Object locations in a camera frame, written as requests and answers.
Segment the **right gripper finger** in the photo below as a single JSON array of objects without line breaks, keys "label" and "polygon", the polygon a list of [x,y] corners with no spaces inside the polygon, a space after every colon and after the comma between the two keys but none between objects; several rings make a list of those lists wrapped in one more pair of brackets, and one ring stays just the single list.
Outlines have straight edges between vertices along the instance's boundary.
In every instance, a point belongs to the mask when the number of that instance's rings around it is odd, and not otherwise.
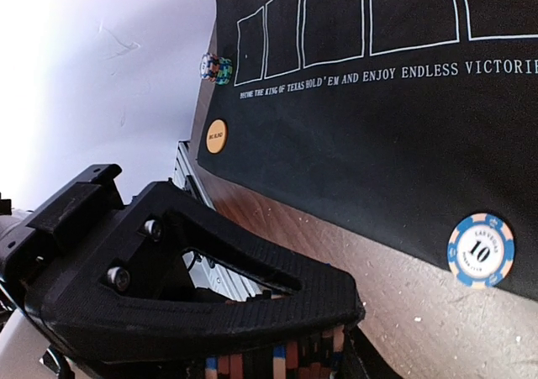
[{"label": "right gripper finger", "polygon": [[[228,301],[196,287],[183,256],[207,255],[277,289]],[[364,316],[342,270],[274,245],[169,182],[123,204],[76,182],[25,224],[24,311],[74,360],[165,362],[276,345]]]}]

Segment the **orange big blind button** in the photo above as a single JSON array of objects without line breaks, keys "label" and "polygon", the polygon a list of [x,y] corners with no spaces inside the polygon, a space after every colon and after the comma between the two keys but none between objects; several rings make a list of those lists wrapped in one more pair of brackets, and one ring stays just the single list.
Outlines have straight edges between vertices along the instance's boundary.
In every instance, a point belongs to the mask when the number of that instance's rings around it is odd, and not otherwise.
[{"label": "orange big blind button", "polygon": [[228,139],[228,126],[223,119],[215,119],[208,127],[206,148],[210,154],[221,152]]}]

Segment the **poker chip stack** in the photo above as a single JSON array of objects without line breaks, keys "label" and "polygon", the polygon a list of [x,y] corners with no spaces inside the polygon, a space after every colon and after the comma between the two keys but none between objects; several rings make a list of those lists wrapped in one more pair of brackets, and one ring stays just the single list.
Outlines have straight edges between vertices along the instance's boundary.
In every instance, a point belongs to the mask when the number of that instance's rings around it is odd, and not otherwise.
[{"label": "poker chip stack", "polygon": [[233,74],[232,61],[212,53],[202,56],[199,70],[202,80],[220,86],[228,84]]},{"label": "poker chip stack", "polygon": [[475,213],[463,219],[448,240],[446,258],[456,279],[467,287],[483,290],[498,285],[514,263],[511,228],[491,213]]}]

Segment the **black poker mat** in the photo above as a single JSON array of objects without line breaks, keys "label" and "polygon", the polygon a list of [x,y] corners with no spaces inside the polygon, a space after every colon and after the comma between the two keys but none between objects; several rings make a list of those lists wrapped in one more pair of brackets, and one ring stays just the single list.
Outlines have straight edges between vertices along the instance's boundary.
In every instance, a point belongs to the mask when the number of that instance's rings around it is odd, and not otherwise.
[{"label": "black poker mat", "polygon": [[447,268],[480,212],[537,297],[537,0],[216,0],[208,172]]}]

